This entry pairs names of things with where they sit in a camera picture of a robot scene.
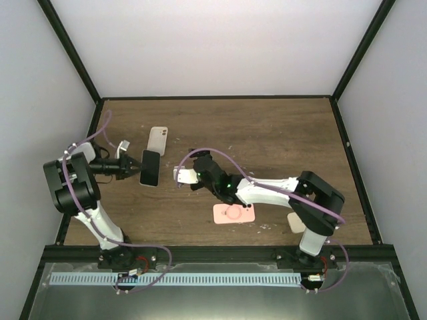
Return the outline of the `black screen smartphone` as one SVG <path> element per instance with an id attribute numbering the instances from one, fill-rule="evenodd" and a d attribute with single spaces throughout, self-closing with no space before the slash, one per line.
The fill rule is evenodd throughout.
<path id="1" fill-rule="evenodd" d="M 157 187 L 159 185 L 159 169 L 161 156 L 158 152 L 143 150 L 139 183 L 141 185 Z"/>

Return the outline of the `white phone case with ring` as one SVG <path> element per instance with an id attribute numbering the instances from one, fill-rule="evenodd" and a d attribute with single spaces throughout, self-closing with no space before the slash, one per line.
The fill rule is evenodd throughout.
<path id="1" fill-rule="evenodd" d="M 167 134 L 167 127 L 152 127 L 149 132 L 147 150 L 157 152 L 163 157 L 167 143 Z"/>

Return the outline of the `pink phone case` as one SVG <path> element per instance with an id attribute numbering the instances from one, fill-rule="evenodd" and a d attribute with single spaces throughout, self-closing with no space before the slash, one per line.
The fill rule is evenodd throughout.
<path id="1" fill-rule="evenodd" d="M 251 223 L 255 219 L 253 207 L 227 204 L 215 204 L 213 206 L 213 222 L 217 225 Z"/>

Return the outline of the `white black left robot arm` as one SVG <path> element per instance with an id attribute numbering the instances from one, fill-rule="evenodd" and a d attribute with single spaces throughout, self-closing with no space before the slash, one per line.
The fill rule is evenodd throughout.
<path id="1" fill-rule="evenodd" d="M 96 175 L 123 180 L 145 169 L 125 150 L 103 157 L 107 151 L 95 141 L 71 145 L 64 155 L 43 165 L 53 204 L 68 217 L 82 222 L 99 243 L 101 261 L 110 267 L 129 269 L 136 262 L 130 238 L 107 215 L 101 204 Z"/>

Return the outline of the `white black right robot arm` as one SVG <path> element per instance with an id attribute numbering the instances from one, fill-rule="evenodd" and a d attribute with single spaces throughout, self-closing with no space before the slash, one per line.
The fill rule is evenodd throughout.
<path id="1" fill-rule="evenodd" d="M 229 174 L 211 152 L 233 162 L 216 149 L 190 149 L 186 158 L 193 159 L 195 172 L 195 182 L 189 184 L 191 189 L 206 188 L 227 205 L 249 207 L 261 203 L 292 209 L 306 227 L 292 259 L 306 269 L 320 265 L 324 243 L 344 223 L 341 212 L 345 197 L 312 171 L 302 171 L 300 176 L 286 179 L 259 179 L 246 175 L 234 163 L 239 173 Z"/>

